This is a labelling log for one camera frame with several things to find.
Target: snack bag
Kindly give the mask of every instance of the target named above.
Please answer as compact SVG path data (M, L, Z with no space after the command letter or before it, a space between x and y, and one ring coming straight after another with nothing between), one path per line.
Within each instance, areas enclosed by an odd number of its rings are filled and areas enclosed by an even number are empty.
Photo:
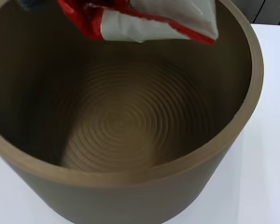
M215 0L59 0L90 40L191 39L214 44Z

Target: plastic wrapper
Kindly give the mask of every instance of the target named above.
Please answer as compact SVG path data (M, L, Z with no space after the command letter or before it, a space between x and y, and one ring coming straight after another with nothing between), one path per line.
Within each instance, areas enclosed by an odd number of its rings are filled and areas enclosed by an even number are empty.
M215 0L59 0L90 40L191 39L214 44Z

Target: white background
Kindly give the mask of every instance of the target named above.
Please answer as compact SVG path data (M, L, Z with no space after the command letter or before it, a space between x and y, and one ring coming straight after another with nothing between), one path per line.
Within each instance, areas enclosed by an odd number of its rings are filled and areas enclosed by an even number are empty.
M202 194L166 224L280 224L280 26L253 27L265 63L259 105ZM70 224L0 159L0 224L9 223Z

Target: container rim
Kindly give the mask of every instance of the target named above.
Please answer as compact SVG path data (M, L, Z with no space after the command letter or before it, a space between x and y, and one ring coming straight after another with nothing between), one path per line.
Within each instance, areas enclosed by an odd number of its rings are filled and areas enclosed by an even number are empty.
M0 0L0 8L8 0ZM121 173L88 173L52 165L36 159L12 146L0 135L0 156L9 164L32 175L49 181L94 188L122 188L140 186L157 179L164 179L192 170L223 151L235 140L251 117L258 103L263 81L263 60L260 45L254 30L242 12L230 0L220 2L231 12L241 25L251 51L252 75L243 104L231 122L213 139L190 154L174 161L147 168L146 170Z

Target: cylindrical container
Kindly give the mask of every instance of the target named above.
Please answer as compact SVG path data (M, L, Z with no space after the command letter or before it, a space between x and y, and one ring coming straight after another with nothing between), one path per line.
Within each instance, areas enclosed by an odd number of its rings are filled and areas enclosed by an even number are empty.
M200 194L261 91L250 24L221 0L217 25L214 46L92 43L55 1L30 13L0 1L0 156L76 224L174 217Z

